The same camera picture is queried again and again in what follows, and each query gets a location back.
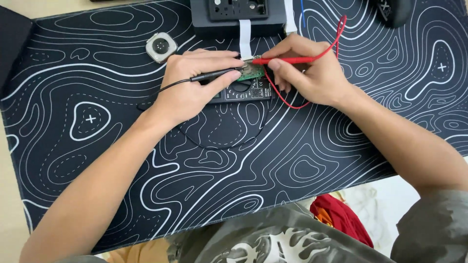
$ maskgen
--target black desk mat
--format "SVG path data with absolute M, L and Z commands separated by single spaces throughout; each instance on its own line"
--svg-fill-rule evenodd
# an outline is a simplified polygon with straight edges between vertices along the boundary
M 340 62 L 349 80 L 398 114 L 468 154 L 467 17 L 462 0 L 417 1 L 403 28 L 384 28 L 367 1 L 304 1 L 300 33 L 332 41 L 348 24 Z M 296 23 L 300 2 L 294 2 Z M 168 32 L 179 53 L 238 51 L 238 40 L 194 36 L 187 1 L 155 2 L 45 18 L 1 100 L 30 228 L 65 187 L 138 117 L 135 104 L 159 88 L 164 65 L 145 53 Z M 279 36 L 256 38 L 261 54 Z M 294 92 L 294 104 L 303 99 Z M 267 102 L 207 106 L 183 125 L 204 145 L 253 137 Z M 339 111 L 292 110 L 275 100 L 263 133 L 228 151 L 195 147 L 177 130 L 154 147 L 94 252 L 394 175 L 391 166 Z

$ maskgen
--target left hand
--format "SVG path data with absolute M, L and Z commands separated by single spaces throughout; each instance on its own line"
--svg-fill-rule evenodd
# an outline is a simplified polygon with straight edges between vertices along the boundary
M 234 51 L 208 51 L 197 49 L 186 51 L 183 55 L 169 57 L 161 88 L 179 80 L 188 79 L 201 73 L 231 67 L 240 67 L 244 62 L 235 59 Z M 203 107 L 221 90 L 241 76 L 239 71 L 230 71 L 208 85 L 198 81 L 184 82 L 170 87 L 158 94 L 154 104 L 146 111 L 150 117 L 164 117 L 172 127 L 195 117 Z

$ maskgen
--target hand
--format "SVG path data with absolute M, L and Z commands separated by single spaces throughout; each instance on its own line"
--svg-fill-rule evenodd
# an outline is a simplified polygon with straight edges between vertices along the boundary
M 201 73 L 244 65 L 242 60 L 234 58 L 237 55 L 238 53 L 234 51 L 207 51 L 204 49 L 186 51 L 183 55 L 172 55 L 168 59 L 161 88 Z M 174 127 L 195 117 L 217 93 L 240 76 L 241 73 L 234 70 L 205 86 L 195 81 L 170 87 L 158 94 L 154 104 L 147 110 L 148 115 L 162 116 Z
M 330 44 L 314 42 L 297 34 L 290 34 L 278 45 L 262 55 L 262 58 L 316 57 Z M 310 102 L 336 107 L 353 90 L 343 74 L 338 59 L 329 51 L 320 59 L 294 66 L 280 59 L 273 59 L 268 67 L 275 73 L 275 84 L 280 90 L 291 91 L 291 84 Z

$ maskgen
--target red cloth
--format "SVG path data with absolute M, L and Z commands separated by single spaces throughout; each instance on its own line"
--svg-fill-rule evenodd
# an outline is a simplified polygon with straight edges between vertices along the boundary
M 323 223 L 328 223 L 327 220 L 322 220 L 323 218 L 330 218 L 332 227 L 374 248 L 374 244 L 372 244 L 372 240 L 358 216 L 351 208 L 333 196 L 329 194 L 318 196 L 310 205 L 310 212 Z

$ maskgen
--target green circuit board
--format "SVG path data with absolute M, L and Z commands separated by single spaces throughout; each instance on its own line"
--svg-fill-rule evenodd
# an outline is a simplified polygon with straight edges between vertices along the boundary
M 265 72 L 263 71 L 263 65 L 252 64 L 252 59 L 246 60 L 245 65 L 246 67 L 244 68 L 244 70 L 242 70 L 242 75 L 237 81 L 249 80 L 265 76 Z

